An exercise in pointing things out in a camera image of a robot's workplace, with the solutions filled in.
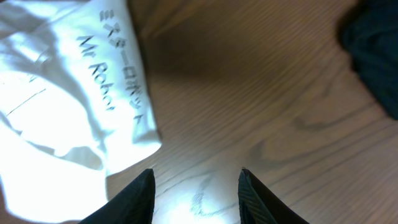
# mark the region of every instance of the black object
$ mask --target black object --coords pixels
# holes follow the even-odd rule
[[[238,197],[242,224],[307,224],[247,169],[239,176]],[[148,224],[154,204],[154,171],[146,169],[80,224]]]
[[[398,119],[398,0],[365,0],[341,33],[354,69],[384,109]]]

